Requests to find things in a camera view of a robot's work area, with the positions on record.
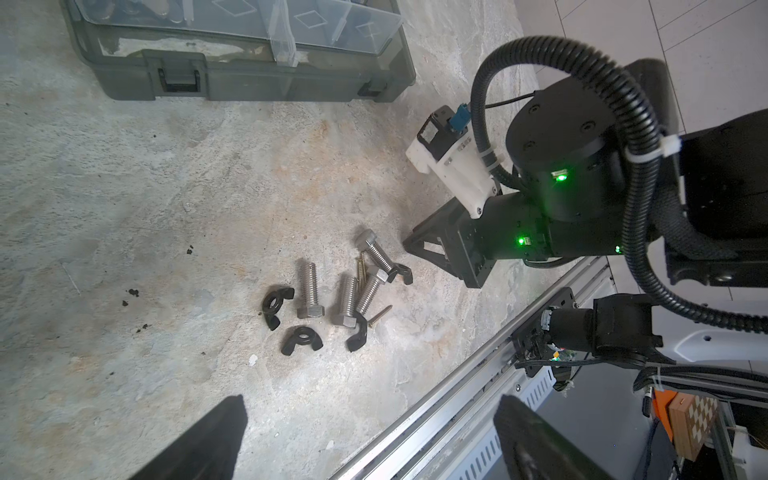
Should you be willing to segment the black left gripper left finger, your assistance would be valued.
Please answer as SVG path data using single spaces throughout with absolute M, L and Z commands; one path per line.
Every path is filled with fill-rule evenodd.
M 130 479 L 232 479 L 247 423 L 243 396 L 228 396 Z

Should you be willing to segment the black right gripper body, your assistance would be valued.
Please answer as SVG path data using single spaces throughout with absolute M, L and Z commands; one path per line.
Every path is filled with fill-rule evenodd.
M 480 288 L 500 260 L 545 261 L 552 256 L 548 221 L 521 193 L 487 200 L 478 219 L 458 222 L 460 276 L 469 288 Z

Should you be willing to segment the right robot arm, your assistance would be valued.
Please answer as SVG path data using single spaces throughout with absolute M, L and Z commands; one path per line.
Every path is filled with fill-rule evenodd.
M 558 298 L 512 338 L 527 374 L 585 364 L 638 371 L 722 399 L 762 400 L 763 375 L 695 360 L 681 365 L 665 324 L 695 324 L 693 338 L 721 360 L 759 355 L 763 313 L 688 300 L 674 285 L 767 284 L 767 115 L 679 135 L 665 65 L 620 66 L 576 44 L 524 53 L 513 43 L 480 66 L 468 103 L 441 107 L 409 148 L 451 200 L 416 226 L 404 249 L 470 288 L 502 260 L 549 269 L 583 257 L 622 256 L 639 286 L 589 307 Z

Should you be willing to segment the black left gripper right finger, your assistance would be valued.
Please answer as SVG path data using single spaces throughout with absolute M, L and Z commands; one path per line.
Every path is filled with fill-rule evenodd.
M 503 395 L 493 417 L 513 479 L 611 479 L 519 398 Z

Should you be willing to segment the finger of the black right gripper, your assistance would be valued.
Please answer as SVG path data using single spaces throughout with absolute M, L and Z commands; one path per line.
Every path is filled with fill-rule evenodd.
M 403 247 L 409 254 L 421 258 L 448 274 L 461 280 L 467 288 L 474 287 L 471 261 L 461 246 L 448 245 L 442 252 L 427 249 L 427 242 L 416 239 L 404 241 Z
M 422 221 L 403 240 L 404 249 L 413 255 L 427 253 L 426 243 L 440 244 L 445 255 L 457 252 L 462 245 L 461 227 L 471 217 L 458 199 L 452 198 Z

